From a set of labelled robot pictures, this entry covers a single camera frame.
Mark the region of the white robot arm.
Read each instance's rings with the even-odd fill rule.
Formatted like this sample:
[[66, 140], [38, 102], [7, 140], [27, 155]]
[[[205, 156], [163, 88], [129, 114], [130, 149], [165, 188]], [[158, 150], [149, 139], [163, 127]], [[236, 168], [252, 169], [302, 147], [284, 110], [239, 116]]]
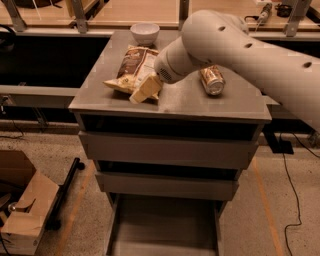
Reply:
[[156, 57], [130, 97], [138, 104], [194, 71], [219, 65], [256, 86], [297, 118], [320, 131], [320, 59], [250, 37], [233, 16], [200, 10], [184, 22], [181, 35]]

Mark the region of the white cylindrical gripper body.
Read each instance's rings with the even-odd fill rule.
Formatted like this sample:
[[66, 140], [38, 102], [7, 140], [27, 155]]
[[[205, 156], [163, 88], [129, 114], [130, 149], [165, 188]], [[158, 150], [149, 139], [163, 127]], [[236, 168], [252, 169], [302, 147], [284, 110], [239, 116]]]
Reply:
[[181, 37], [166, 46], [154, 62], [156, 74], [167, 84], [183, 80], [200, 68], [201, 62], [187, 52]]

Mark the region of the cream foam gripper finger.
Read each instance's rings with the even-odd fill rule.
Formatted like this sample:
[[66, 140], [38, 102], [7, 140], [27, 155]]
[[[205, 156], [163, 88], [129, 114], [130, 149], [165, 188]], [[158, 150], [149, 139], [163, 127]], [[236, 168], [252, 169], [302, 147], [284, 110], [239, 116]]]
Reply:
[[151, 96], [158, 95], [158, 92], [162, 89], [162, 86], [163, 83], [159, 76], [155, 73], [152, 73], [142, 80], [140, 86], [134, 90], [129, 100], [133, 104], [139, 104]]

